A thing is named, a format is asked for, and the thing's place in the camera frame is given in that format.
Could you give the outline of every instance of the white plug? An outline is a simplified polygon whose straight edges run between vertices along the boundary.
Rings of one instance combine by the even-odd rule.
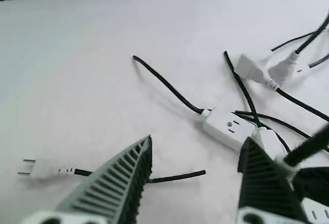
[[[279,85],[270,77],[266,69],[266,64],[272,54],[270,50],[244,52],[234,67],[234,71],[243,79],[250,79],[276,90]]]
[[[285,155],[285,149],[278,139],[277,134],[273,130],[268,130],[265,127],[257,129],[252,139],[263,148],[266,154],[274,160],[277,156]]]
[[[69,165],[60,165],[57,162],[44,158],[36,160],[23,159],[23,162],[24,172],[18,172],[18,174],[26,175],[32,179],[45,180],[75,173],[75,169]]]
[[[253,134],[255,126],[235,114],[215,108],[206,117],[203,129],[219,142],[239,152],[246,139]]]
[[[302,206],[309,222],[314,224],[329,223],[329,207],[309,198],[303,199]]]
[[[299,54],[297,54],[295,51],[291,52],[291,54],[285,60],[269,68],[268,73],[270,77],[279,85],[286,82],[293,76],[293,73],[295,72],[295,65],[298,57]]]

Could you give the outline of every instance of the white outlet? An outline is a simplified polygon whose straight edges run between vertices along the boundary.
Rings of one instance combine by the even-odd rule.
[[[329,207],[309,198],[303,199],[302,206],[309,222],[314,224],[329,224]]]
[[[203,128],[216,140],[237,152],[255,130],[253,124],[220,108],[215,108],[210,112],[204,121]]]

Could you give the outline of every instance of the black cable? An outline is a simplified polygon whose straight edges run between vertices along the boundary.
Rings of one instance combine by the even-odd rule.
[[[322,62],[325,62],[327,59],[329,59],[329,54],[327,54],[325,57],[323,57],[313,63],[310,63],[308,66],[309,66],[309,68],[315,67],[315,66],[321,64]]]
[[[239,85],[240,89],[242,90],[243,94],[245,95],[246,99],[247,99],[247,102],[249,104],[249,107],[251,109],[251,112],[252,112],[252,115],[253,115],[253,118],[255,119],[255,124],[258,126],[258,127],[261,127],[261,122],[259,121],[259,118],[258,118],[258,115],[257,115],[257,111],[256,111],[256,108],[255,108],[255,105],[253,104],[253,101],[245,87],[245,85],[243,84],[242,80],[240,79],[239,75],[236,74],[234,72],[234,67],[232,65],[232,62],[230,60],[230,57],[228,56],[228,53],[227,51],[224,52],[224,57],[226,59],[226,62],[233,74],[233,77],[235,78],[237,84]]]
[[[238,114],[238,115],[252,115],[251,112],[248,112],[248,111],[240,111],[240,110],[236,110],[234,112],[235,114]],[[275,117],[272,117],[272,116],[269,116],[269,115],[264,115],[264,114],[260,114],[258,113],[258,116],[260,118],[264,118],[264,119],[268,119],[268,120],[271,120],[271,121],[274,121],[280,125],[283,125],[283,126],[286,126],[287,128],[293,130],[294,132],[298,133],[299,135],[303,136],[304,138],[310,138],[310,135],[306,134],[305,132],[299,130],[298,128],[288,124],[287,122],[284,122],[283,120],[279,120]]]
[[[86,171],[86,170],[82,170],[82,169],[75,169],[74,170],[74,174],[76,174],[76,175],[82,175],[82,176],[89,176],[90,174],[92,174],[92,172]]]
[[[251,118],[251,117],[248,117],[248,116],[244,116],[244,115],[239,115],[239,114],[236,114],[237,116],[239,116],[241,119],[244,119],[244,120],[248,120],[248,121],[250,121],[250,122],[253,122],[253,123],[255,123],[255,119],[253,119],[253,118]],[[289,148],[289,146],[288,146],[288,144],[284,141],[284,139],[275,131],[275,130],[273,130],[271,127],[269,127],[268,125],[266,125],[266,124],[264,124],[264,123],[262,123],[261,122],[261,125],[263,126],[263,127],[265,127],[266,129],[268,129],[268,130],[272,130],[273,132],[275,132],[276,133],[276,135],[277,135],[277,137],[278,137],[278,139],[280,140],[280,142],[281,142],[281,144],[283,145],[283,147],[286,149],[286,151],[289,153],[291,150],[290,150],[290,148]]]
[[[296,54],[299,54],[302,50],[304,50],[329,24],[329,13],[327,17],[325,18],[322,25],[319,27],[319,29],[316,30],[295,52]]]
[[[307,36],[309,36],[309,35],[312,35],[312,34],[315,33],[315,32],[316,32],[316,31],[312,31],[312,32],[310,32],[310,33],[308,33],[308,34],[305,34],[305,35],[299,36],[299,37],[297,37],[297,38],[293,38],[293,39],[291,39],[291,40],[289,40],[289,41],[286,41],[286,42],[280,44],[279,46],[277,46],[277,47],[271,49],[271,51],[274,52],[274,51],[278,50],[279,48],[281,48],[281,47],[287,45],[288,43],[291,43],[291,42],[293,42],[293,41],[297,41],[297,40],[299,40],[299,39],[305,38],[305,37],[307,37]]]
[[[81,170],[81,169],[75,169],[74,174],[82,175],[82,176],[89,176],[90,174],[92,174],[92,172],[86,171],[86,170]],[[201,176],[204,174],[206,174],[206,170],[201,170],[201,171],[188,173],[188,174],[175,175],[175,176],[170,176],[170,177],[148,179],[147,183],[160,183],[160,182],[174,181],[174,180],[180,180],[180,179],[188,179],[188,178]]]
[[[197,172],[193,172],[193,173],[189,173],[189,174],[181,174],[181,175],[176,175],[176,176],[171,176],[171,177],[148,179],[147,183],[161,183],[161,182],[167,182],[167,181],[188,179],[188,178],[201,176],[204,174],[206,174],[206,170],[201,170],[201,171],[197,171]]]
[[[202,114],[204,109],[197,108],[192,103],[190,103],[188,100],[186,100],[179,92],[176,90],[166,79],[163,78],[156,70],[154,70],[151,66],[149,66],[145,61],[143,61],[141,58],[137,56],[133,56],[135,61],[138,61],[140,64],[142,64],[147,70],[149,70],[158,80],[160,80],[178,99],[180,99],[181,102],[183,102],[188,108],[195,111],[198,114]]]
[[[299,147],[291,151],[284,161],[290,166],[296,166],[301,161],[327,148],[329,144],[329,124],[307,139]]]
[[[282,89],[278,88],[277,89],[277,93],[279,93],[281,96],[283,96],[284,98],[288,99],[289,101],[297,104],[298,106],[302,107],[303,109],[306,109],[307,111],[315,114],[316,116],[319,116],[320,118],[326,120],[329,122],[329,116],[316,110],[315,108],[308,106],[307,104],[299,101],[298,99],[292,97],[291,95],[287,94],[286,92],[284,92]]]

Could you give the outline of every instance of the electrical outlet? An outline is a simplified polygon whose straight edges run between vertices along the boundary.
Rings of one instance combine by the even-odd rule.
[[[329,224],[329,207],[309,198],[304,198],[302,205],[309,222]]]
[[[255,126],[235,114],[215,108],[205,119],[203,129],[219,142],[239,152],[245,140],[253,134]]]

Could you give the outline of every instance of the tabletop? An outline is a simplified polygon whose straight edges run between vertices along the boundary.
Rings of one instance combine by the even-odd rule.
[[[15,224],[52,210],[80,182],[17,175],[22,159],[52,158],[94,171],[150,134],[152,177],[203,170],[201,177],[144,187],[138,223],[233,223],[238,154],[202,130],[137,55],[199,108],[248,110],[223,52],[272,48],[315,30],[328,0],[15,0],[0,3],[0,216]],[[322,33],[302,53],[328,53]],[[283,59],[299,45],[276,54]],[[285,90],[329,114],[328,63]],[[314,133],[324,121],[246,81],[257,111]],[[291,148],[303,138],[264,121]],[[320,153],[309,165],[329,165]]]

